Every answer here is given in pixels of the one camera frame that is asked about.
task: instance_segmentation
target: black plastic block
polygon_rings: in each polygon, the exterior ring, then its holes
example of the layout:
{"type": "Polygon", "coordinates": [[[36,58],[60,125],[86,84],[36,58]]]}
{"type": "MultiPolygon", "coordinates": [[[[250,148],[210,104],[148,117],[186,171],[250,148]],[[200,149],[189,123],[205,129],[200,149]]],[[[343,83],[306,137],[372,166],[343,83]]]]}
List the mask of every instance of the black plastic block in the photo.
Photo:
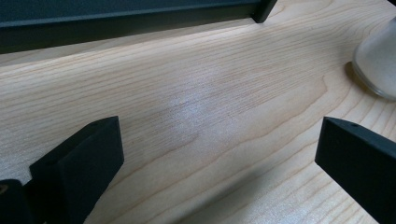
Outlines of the black plastic block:
{"type": "Polygon", "coordinates": [[[396,144],[358,124],[324,118],[316,163],[379,223],[396,223],[396,144]]]}
{"type": "Polygon", "coordinates": [[[47,221],[83,223],[123,164],[117,117],[93,122],[30,166],[47,221]]]}
{"type": "Polygon", "coordinates": [[[0,223],[34,224],[33,216],[19,180],[0,181],[0,223]]]}
{"type": "Polygon", "coordinates": [[[0,53],[253,17],[276,0],[0,1],[0,53]]]}

